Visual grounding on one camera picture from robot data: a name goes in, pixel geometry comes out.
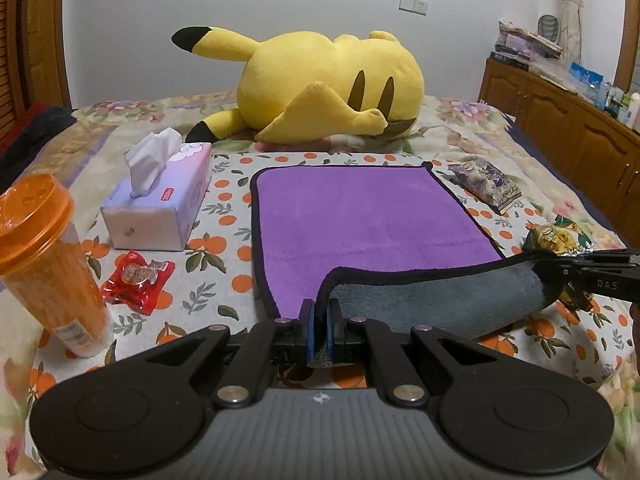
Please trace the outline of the wooden door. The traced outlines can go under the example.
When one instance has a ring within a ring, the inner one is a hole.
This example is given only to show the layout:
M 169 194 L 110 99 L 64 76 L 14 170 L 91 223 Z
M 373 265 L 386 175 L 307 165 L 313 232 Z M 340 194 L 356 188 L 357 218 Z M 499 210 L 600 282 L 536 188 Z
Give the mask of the wooden door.
M 1 151 L 40 110 L 70 106 L 63 0 L 1 0 Z

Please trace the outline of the pink tissue box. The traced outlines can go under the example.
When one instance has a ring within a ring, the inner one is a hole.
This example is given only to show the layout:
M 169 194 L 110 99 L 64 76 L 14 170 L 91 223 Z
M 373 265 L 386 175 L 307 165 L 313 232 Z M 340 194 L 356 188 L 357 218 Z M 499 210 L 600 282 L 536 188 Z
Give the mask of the pink tissue box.
M 186 143 L 173 128 L 151 132 L 126 151 L 128 174 L 101 214 L 117 249 L 180 252 L 210 181 L 210 145 Z

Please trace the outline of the green yellow snack bag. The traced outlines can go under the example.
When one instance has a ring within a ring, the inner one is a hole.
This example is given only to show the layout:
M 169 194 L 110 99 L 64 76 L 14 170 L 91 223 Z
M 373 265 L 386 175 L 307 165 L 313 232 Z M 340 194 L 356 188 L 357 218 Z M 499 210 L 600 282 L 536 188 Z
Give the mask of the green yellow snack bag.
M 594 244 L 577 223 L 556 216 L 552 222 L 529 226 L 523 249 L 526 252 L 546 250 L 558 256 L 579 256 L 592 252 Z

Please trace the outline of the blue tissue pack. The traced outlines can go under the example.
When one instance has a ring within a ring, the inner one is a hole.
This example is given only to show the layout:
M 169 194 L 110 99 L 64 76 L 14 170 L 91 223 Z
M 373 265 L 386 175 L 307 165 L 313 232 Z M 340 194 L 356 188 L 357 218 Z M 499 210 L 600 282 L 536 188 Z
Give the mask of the blue tissue pack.
M 592 102 L 597 99 L 603 81 L 601 74 L 573 62 L 570 66 L 570 78 L 578 93 L 584 98 Z

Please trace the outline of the wooden sideboard cabinet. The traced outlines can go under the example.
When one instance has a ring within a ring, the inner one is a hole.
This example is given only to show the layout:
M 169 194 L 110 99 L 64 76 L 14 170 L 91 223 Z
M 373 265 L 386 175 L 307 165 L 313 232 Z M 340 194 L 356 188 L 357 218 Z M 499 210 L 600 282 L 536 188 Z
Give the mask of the wooden sideboard cabinet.
M 478 97 L 513 116 L 525 144 L 629 244 L 639 244 L 638 133 L 579 96 L 494 58 L 486 60 Z

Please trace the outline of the purple snack packet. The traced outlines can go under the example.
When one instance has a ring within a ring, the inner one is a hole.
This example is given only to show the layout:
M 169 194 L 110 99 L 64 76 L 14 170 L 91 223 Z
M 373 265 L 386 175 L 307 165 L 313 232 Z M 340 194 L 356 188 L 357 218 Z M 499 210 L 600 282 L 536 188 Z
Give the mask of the purple snack packet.
M 520 188 L 486 159 L 453 162 L 449 170 L 467 191 L 498 214 L 506 212 L 522 197 Z

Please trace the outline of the orange-print white cloth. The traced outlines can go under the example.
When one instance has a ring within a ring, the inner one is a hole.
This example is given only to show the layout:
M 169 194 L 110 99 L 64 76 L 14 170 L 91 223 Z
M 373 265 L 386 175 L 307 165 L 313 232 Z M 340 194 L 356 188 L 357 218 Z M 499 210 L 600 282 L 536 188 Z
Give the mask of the orange-print white cloth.
M 94 358 L 78 359 L 56 338 L 42 334 L 24 381 L 27 399 L 86 370 L 171 342 L 208 322 L 227 323 L 232 332 L 248 330 L 262 314 L 254 289 L 250 178 L 277 166 L 419 166 L 416 156 L 392 154 L 216 155 L 213 177 L 186 249 L 160 260 L 175 271 L 160 293 L 155 310 L 144 315 L 114 304 L 115 341 Z M 598 386 L 629 362 L 634 344 L 626 304 L 600 296 L 587 312 L 570 312 L 560 302 L 524 322 L 483 338 L 492 350 L 551 368 Z

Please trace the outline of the red snack packet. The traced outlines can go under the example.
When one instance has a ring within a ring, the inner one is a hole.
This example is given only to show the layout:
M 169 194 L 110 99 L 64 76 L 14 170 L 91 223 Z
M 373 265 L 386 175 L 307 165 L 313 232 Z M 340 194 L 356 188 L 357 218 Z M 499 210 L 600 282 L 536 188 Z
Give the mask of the red snack packet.
M 130 250 L 119 258 L 100 291 L 108 302 L 126 304 L 131 310 L 150 315 L 175 268 L 172 261 L 146 261 L 138 252 Z

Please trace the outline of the purple and grey towel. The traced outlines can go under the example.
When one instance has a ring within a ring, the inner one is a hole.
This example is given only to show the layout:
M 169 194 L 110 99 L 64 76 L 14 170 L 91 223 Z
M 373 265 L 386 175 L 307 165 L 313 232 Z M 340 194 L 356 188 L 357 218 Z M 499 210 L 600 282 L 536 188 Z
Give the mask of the purple and grey towel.
M 394 332 L 483 337 L 544 310 L 561 287 L 536 252 L 505 257 L 430 166 L 265 168 L 250 182 L 253 268 L 270 318 L 305 300 Z

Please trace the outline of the stack of magazines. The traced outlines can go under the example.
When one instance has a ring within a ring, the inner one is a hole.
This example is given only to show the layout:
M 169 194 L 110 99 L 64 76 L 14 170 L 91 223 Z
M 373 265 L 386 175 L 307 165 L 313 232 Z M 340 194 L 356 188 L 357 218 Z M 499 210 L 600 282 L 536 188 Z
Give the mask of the stack of magazines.
M 563 66 L 563 48 L 555 42 L 510 21 L 498 21 L 498 27 L 498 38 L 490 52 L 493 60 L 526 72 Z

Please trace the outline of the orange lidded drink cup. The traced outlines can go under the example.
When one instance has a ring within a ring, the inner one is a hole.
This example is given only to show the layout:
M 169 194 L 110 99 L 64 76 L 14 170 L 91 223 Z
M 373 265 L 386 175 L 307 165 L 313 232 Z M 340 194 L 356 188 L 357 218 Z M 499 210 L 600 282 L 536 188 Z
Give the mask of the orange lidded drink cup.
M 1 195 L 1 281 L 18 302 L 81 358 L 112 341 L 110 312 L 73 222 L 70 192 L 33 174 Z

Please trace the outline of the toiletry bottles on cabinet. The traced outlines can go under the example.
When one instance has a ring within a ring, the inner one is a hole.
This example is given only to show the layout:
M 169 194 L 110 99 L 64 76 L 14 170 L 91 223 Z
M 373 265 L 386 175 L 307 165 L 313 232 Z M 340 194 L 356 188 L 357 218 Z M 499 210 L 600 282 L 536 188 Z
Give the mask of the toiletry bottles on cabinet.
M 639 93 L 625 93 L 621 88 L 604 85 L 604 111 L 627 128 L 639 131 Z

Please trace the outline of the small grey fan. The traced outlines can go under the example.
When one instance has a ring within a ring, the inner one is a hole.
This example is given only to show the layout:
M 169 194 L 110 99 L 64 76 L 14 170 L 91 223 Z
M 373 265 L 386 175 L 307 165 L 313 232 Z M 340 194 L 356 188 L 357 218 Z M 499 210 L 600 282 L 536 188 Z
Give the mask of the small grey fan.
M 548 41 L 557 42 L 560 36 L 560 22 L 552 14 L 544 14 L 538 18 L 537 34 Z

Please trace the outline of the yellow Pikachu plush toy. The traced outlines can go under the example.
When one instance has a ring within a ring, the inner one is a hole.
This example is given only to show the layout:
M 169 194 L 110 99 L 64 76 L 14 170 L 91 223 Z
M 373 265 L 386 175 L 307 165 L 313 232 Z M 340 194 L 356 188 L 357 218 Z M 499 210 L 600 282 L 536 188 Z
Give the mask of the yellow Pikachu plush toy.
M 396 139 L 420 115 L 422 70 L 389 32 L 331 39 L 303 30 L 258 41 L 225 28 L 189 26 L 171 41 L 202 58 L 244 65 L 235 107 L 200 120 L 186 137 L 190 142 L 216 143 L 245 130 L 258 142 L 282 145 L 336 134 Z

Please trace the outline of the white wall switch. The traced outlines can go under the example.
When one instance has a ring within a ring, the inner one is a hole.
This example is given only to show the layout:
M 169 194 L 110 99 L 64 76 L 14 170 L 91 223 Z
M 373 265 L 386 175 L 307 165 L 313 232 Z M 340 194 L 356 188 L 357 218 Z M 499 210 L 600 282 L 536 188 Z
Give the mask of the white wall switch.
M 424 0 L 399 0 L 398 9 L 425 16 L 428 10 L 428 3 Z

